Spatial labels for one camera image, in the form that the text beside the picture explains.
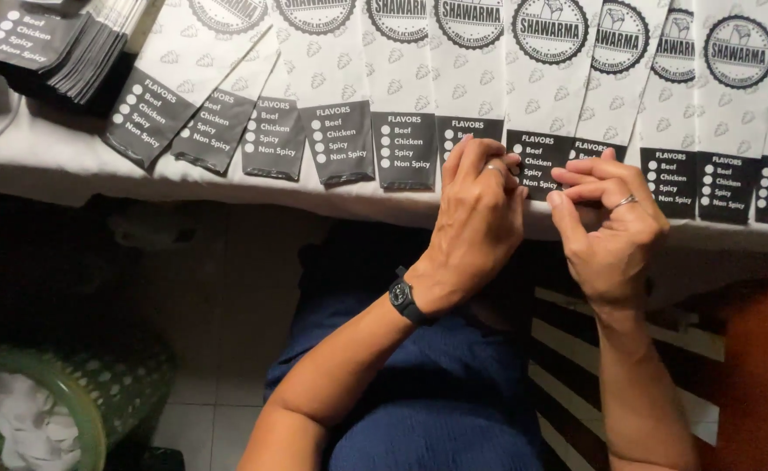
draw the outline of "woman's right hand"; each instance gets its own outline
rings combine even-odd
[[[633,322],[645,300],[646,264],[669,231],[669,221],[654,202],[642,172],[617,162],[613,149],[608,149],[601,158],[554,168],[552,176],[568,186],[547,195],[547,203],[570,273],[600,321],[615,327]],[[618,208],[630,195],[637,202]],[[582,226],[575,206],[582,201],[601,201],[608,211],[599,230],[588,233]]]

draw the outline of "striped fabric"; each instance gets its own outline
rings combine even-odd
[[[593,311],[578,297],[552,288],[536,287],[529,367],[548,445],[542,457],[545,469],[608,471]],[[679,332],[649,324],[649,331],[678,386],[696,442],[714,447],[720,410],[713,385],[720,383],[724,338],[693,327]]]

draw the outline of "fingernail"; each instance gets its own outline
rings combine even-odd
[[[555,208],[564,203],[564,195],[561,194],[561,191],[550,191],[550,194],[546,195],[546,202],[550,208]]]

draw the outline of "woman's left hand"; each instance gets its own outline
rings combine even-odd
[[[519,163],[503,144],[470,134],[451,150],[430,246],[405,275],[426,315],[442,315],[477,293],[523,240],[529,190],[510,172]]]

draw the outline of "orange fabric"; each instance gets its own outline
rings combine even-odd
[[[736,305],[716,309],[727,326],[718,445],[700,449],[710,471],[768,471],[768,284],[758,284],[746,299],[742,287],[714,296],[739,294]]]

